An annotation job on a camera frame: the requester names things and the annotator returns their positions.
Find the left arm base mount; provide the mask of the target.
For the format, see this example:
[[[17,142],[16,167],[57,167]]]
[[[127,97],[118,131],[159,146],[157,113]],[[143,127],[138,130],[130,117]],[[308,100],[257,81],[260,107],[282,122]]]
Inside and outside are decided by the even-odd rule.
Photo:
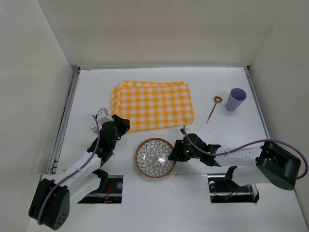
[[[78,204],[121,204],[123,190],[123,176],[108,176],[107,183],[100,183],[97,190],[89,193]]]

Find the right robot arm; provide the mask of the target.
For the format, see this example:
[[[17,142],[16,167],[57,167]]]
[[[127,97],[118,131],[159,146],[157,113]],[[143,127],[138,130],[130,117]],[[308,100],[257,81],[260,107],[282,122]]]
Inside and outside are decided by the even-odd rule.
[[[176,140],[169,160],[198,159],[210,167],[228,167],[224,181],[239,187],[271,183],[280,189],[293,190],[301,160],[283,149],[281,144],[274,140],[259,140],[238,148],[227,148],[206,144],[191,133]]]

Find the copper spoon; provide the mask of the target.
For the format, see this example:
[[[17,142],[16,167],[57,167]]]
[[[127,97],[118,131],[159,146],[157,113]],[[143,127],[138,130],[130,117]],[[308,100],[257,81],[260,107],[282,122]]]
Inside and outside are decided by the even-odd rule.
[[[223,99],[222,99],[220,96],[215,96],[215,97],[213,98],[213,100],[214,100],[214,106],[213,106],[213,108],[212,108],[212,110],[211,110],[211,112],[210,112],[210,114],[209,114],[209,116],[208,116],[208,118],[207,118],[206,124],[208,124],[208,122],[209,122],[209,120],[210,120],[210,118],[211,118],[211,116],[212,116],[212,114],[213,114],[213,112],[214,112],[214,110],[215,110],[216,105],[217,105],[218,103],[221,103]]]

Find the patterned ceramic bowl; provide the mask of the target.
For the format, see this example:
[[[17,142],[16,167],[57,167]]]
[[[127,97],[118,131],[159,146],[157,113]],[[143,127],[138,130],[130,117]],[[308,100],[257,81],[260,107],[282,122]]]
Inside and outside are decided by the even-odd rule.
[[[174,147],[161,138],[150,138],[137,148],[135,164],[138,170],[149,178],[162,178],[169,175],[176,162],[169,160]]]

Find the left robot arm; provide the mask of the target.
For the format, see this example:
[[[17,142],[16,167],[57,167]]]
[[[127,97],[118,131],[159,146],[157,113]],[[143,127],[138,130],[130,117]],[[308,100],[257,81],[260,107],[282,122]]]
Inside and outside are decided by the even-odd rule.
[[[97,130],[97,138],[73,166],[53,179],[42,179],[35,191],[28,215],[56,231],[68,218],[70,208],[89,193],[104,190],[108,173],[101,167],[113,155],[117,141],[130,129],[130,121],[113,115]]]

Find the yellow white checkered cloth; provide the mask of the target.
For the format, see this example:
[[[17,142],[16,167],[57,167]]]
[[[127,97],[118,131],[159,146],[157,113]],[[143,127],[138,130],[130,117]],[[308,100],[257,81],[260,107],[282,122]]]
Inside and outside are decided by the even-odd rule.
[[[110,111],[130,121],[129,132],[190,125],[194,110],[184,82],[122,81],[111,91]]]

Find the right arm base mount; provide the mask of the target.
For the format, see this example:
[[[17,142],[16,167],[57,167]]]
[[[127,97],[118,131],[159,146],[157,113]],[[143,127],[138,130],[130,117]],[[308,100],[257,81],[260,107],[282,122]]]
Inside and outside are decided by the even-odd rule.
[[[212,203],[257,203],[260,194],[256,185],[238,186],[224,174],[208,175]]]

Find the lilac plastic cup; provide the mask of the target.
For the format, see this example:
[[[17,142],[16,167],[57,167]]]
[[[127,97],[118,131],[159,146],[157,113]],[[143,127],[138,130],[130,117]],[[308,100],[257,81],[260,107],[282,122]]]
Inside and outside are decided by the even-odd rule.
[[[230,91],[229,97],[225,104],[226,110],[235,111],[247,98],[246,92],[241,88],[234,88]]]

